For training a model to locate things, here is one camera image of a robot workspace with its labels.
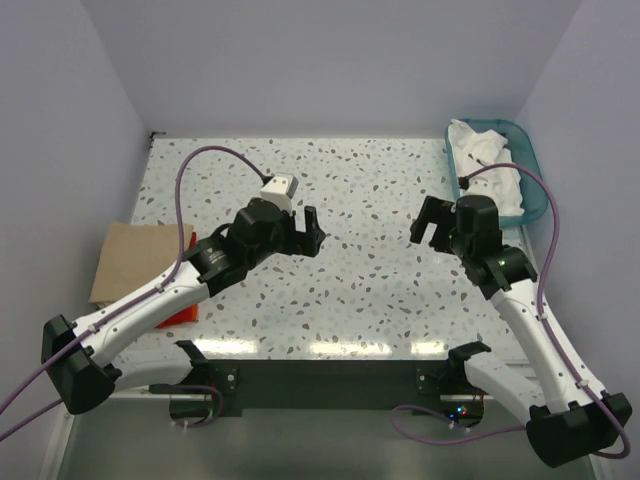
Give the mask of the white t shirt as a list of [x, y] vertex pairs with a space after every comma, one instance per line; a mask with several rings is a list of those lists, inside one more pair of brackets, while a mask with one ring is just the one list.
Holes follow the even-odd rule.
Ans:
[[[456, 177], [466, 176], [485, 166], [511, 163], [508, 140], [495, 130], [476, 132], [468, 123], [452, 119], [447, 130]], [[497, 168], [481, 173], [469, 181], [469, 187], [461, 187], [462, 195], [490, 197], [501, 216], [518, 217], [524, 213], [521, 207], [521, 176], [513, 168]]]

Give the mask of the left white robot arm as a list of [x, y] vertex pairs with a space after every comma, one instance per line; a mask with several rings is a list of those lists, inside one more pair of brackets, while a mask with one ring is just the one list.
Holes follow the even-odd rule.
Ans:
[[191, 347], [176, 344], [160, 358], [127, 360], [122, 353], [174, 314], [245, 280], [273, 254], [315, 257], [326, 238], [317, 211], [304, 209], [305, 228], [276, 204], [253, 198], [234, 220], [218, 227], [180, 260], [110, 306], [68, 320], [57, 315], [43, 328], [41, 363], [71, 414], [86, 413], [114, 392], [138, 386], [177, 385], [200, 390], [207, 368]]

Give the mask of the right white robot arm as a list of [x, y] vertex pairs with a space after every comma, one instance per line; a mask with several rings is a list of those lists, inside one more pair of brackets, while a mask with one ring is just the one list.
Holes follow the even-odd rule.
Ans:
[[586, 366], [557, 322], [527, 255], [504, 244], [498, 209], [486, 196], [455, 202], [425, 198], [410, 228], [411, 242], [429, 242], [456, 256], [471, 283], [506, 321], [535, 372], [528, 380], [481, 341], [448, 353], [441, 385], [459, 393], [472, 388], [493, 397], [524, 427], [531, 447], [549, 467], [588, 455], [606, 455], [623, 439], [632, 406], [611, 394]]

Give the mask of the teal plastic bin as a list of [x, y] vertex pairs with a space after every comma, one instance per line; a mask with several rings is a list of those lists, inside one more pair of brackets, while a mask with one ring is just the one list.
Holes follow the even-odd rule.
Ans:
[[516, 169], [521, 176], [520, 191], [523, 199], [521, 207], [524, 209], [524, 213], [518, 217], [501, 216], [499, 213], [500, 225], [503, 228], [515, 228], [538, 220], [546, 211], [548, 199], [539, 184], [522, 171], [523, 169], [527, 169], [536, 176], [541, 175], [533, 146], [525, 130], [511, 121], [503, 119], [466, 118], [461, 119], [461, 121], [468, 123], [478, 133], [492, 129], [503, 135], [508, 140], [507, 148], [511, 151], [512, 162], [485, 166], [466, 176], [456, 177], [453, 155], [450, 151], [451, 146], [447, 139], [449, 124], [445, 131], [445, 150], [450, 174], [452, 176], [453, 196], [455, 198], [464, 196], [461, 194], [460, 188], [468, 188], [469, 181], [481, 173], [497, 168], [513, 168]]

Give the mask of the folded orange t shirt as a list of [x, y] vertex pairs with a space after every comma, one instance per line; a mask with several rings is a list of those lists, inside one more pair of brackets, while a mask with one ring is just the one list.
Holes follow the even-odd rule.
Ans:
[[194, 304], [172, 315], [168, 319], [156, 325], [155, 328], [167, 329], [171, 327], [197, 323], [198, 317], [199, 317], [199, 306], [197, 304]]

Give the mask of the folded beige t shirt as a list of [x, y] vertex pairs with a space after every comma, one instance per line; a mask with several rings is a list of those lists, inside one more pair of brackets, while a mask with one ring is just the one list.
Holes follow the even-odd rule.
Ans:
[[144, 286], [175, 263], [178, 246], [176, 224], [113, 222], [102, 245], [89, 302], [110, 304]]

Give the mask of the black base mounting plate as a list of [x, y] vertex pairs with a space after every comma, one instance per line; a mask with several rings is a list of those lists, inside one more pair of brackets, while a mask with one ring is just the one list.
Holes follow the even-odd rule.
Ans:
[[384, 410], [412, 404], [473, 427], [484, 399], [447, 379], [444, 360], [198, 360], [169, 394], [171, 418], [204, 421], [210, 414], [240, 417], [249, 410]]

